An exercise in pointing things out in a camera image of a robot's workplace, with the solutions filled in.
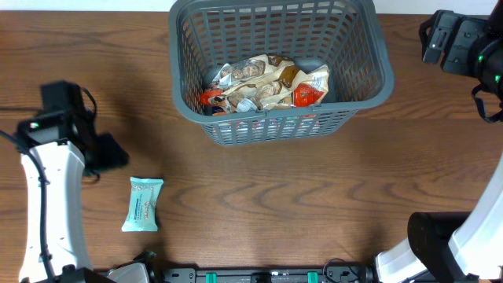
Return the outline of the light blue snack packet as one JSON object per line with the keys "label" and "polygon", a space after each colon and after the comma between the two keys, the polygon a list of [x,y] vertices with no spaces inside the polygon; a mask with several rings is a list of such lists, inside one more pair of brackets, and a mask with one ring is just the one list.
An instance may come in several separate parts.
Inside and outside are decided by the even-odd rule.
{"label": "light blue snack packet", "polygon": [[160,178],[130,178],[130,203],[123,232],[156,232],[156,202],[163,187]]}

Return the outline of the beige powder bag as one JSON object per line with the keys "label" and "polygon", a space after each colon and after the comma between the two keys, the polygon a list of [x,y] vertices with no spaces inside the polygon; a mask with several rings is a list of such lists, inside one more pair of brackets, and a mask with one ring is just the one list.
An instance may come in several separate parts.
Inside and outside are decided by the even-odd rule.
{"label": "beige powder bag", "polygon": [[293,81],[295,107],[319,105],[329,92],[330,69],[326,64],[306,74],[299,71]]}

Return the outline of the orange spaghetti package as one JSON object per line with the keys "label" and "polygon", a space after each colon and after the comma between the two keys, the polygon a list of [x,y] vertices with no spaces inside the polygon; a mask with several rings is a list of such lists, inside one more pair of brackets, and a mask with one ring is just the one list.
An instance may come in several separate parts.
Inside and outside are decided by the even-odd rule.
{"label": "orange spaghetti package", "polygon": [[256,112],[285,108],[303,108],[318,104],[325,92],[307,84],[300,83],[290,90],[283,83],[275,81],[262,86],[242,84],[235,90],[205,90],[200,95],[200,103],[219,107],[227,113]]}

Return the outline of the brown white snack pouch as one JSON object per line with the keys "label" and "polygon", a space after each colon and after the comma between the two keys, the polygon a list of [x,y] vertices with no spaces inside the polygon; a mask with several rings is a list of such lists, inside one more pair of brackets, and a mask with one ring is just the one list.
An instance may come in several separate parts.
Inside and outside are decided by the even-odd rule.
{"label": "brown white snack pouch", "polygon": [[200,95],[200,103],[226,113],[292,108],[294,89],[306,77],[286,57],[258,55],[224,64]]}

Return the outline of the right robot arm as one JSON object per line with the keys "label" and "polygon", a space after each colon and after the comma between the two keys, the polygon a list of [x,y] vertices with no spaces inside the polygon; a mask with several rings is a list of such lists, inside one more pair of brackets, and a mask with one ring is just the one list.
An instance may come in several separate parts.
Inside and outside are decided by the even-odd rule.
{"label": "right robot arm", "polygon": [[364,257],[387,250],[406,236],[415,211],[468,211],[489,182],[502,151],[502,125],[477,115],[476,84],[420,60],[418,29],[425,15],[381,15],[395,71],[395,92],[366,113],[369,189],[373,228],[365,235]]}

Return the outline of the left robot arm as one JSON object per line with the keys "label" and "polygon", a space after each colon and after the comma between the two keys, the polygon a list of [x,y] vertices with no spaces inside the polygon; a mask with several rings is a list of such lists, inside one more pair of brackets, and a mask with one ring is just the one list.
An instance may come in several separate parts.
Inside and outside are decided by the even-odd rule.
{"label": "left robot arm", "polygon": [[90,92],[64,80],[40,87],[42,110],[19,122],[21,164],[28,185],[28,235],[21,282],[46,281],[67,266],[92,267],[83,231],[82,183],[129,162],[109,133],[97,134]]}

